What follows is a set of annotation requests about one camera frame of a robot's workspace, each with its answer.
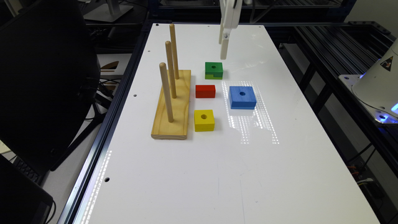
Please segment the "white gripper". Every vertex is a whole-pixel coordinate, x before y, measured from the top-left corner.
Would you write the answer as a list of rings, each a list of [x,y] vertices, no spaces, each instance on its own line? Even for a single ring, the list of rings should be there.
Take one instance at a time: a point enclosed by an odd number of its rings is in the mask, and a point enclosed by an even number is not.
[[[243,1],[220,0],[221,24],[218,43],[221,45],[220,59],[225,60],[228,53],[230,33],[224,29],[236,29],[239,24]]]

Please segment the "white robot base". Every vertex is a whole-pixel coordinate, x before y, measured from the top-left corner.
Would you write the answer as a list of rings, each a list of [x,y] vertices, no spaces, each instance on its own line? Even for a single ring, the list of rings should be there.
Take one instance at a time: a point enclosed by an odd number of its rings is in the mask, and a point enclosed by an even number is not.
[[[379,124],[397,124],[397,41],[362,75],[340,75],[340,81]]]

